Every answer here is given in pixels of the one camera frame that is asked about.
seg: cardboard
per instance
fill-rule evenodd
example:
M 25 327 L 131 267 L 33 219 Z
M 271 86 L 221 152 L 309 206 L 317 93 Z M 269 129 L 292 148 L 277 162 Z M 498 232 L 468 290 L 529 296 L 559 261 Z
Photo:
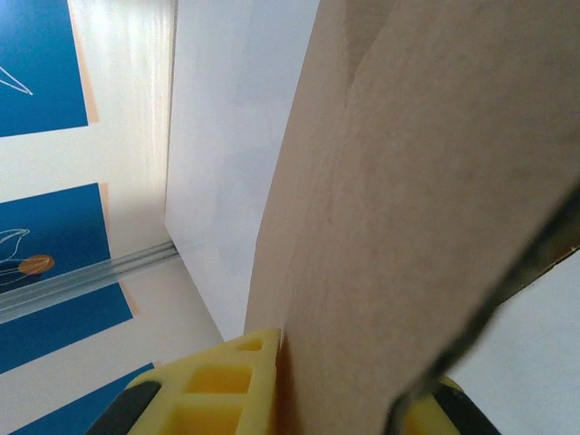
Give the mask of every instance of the cardboard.
M 379 433 L 580 179 L 580 4 L 323 0 L 246 330 L 283 327 L 280 425 Z

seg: white line drawing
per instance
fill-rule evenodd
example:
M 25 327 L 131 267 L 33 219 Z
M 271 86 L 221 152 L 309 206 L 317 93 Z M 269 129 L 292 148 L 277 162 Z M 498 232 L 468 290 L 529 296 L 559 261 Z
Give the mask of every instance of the white line drawing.
M 12 83 L 9 83 L 9 82 L 6 82 L 6 81 L 0 79 L 0 84 L 5 84 L 6 86 L 8 86 L 12 89 L 16 89 L 19 92 L 26 93 L 28 95 L 33 95 L 32 91 L 30 89 L 28 89 L 26 86 L 24 86 L 22 84 L 22 82 L 19 82 L 11 73 L 9 73 L 7 70 L 5 70 L 2 66 L 0 66 L 0 73 L 4 73 L 6 76 L 8 76 L 8 78 L 10 80 L 12 80 L 13 83 L 16 83 L 16 84 L 12 84 Z
M 0 257 L 0 265 L 2 265 L 7 261 L 13 261 L 18 263 L 24 261 L 23 258 L 15 258 L 15 256 L 18 253 L 18 247 L 20 246 L 20 242 L 22 242 L 22 239 L 28 236 L 29 234 L 30 229 L 23 228 L 14 228 L 0 231 L 0 245 L 7 244 L 8 246 L 10 246 L 12 244 L 13 246 L 11 249 L 9 247 L 9 252 L 11 252 L 11 254 L 9 254 L 5 258 Z M 46 266 L 50 263 L 50 261 L 51 260 L 47 257 L 44 259 L 39 259 L 34 265 L 27 265 L 25 274 L 23 274 L 23 272 L 20 270 L 18 266 L 11 267 L 5 270 L 0 270 L 0 277 L 15 275 L 15 278 L 13 279 L 10 278 L 7 278 L 6 280 L 3 279 L 0 282 L 0 286 L 13 284 L 17 281 L 20 281 L 21 279 L 25 279 L 28 275 L 34 275 L 40 271 L 44 271 Z

